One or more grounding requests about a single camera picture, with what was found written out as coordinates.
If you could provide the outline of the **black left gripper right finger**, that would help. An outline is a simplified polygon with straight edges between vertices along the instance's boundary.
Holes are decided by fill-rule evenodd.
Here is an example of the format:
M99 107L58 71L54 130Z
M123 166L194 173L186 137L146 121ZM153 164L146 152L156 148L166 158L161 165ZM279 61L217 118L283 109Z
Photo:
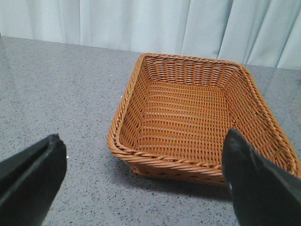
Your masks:
M241 226L299 226L301 180L258 154L236 129L222 150L222 174Z

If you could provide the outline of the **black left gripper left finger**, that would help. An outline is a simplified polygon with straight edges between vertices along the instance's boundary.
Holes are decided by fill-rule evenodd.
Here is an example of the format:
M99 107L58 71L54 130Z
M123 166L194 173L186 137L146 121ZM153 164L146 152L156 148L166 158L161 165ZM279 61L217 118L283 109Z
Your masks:
M40 226L67 171L66 145L52 134L0 163L0 224Z

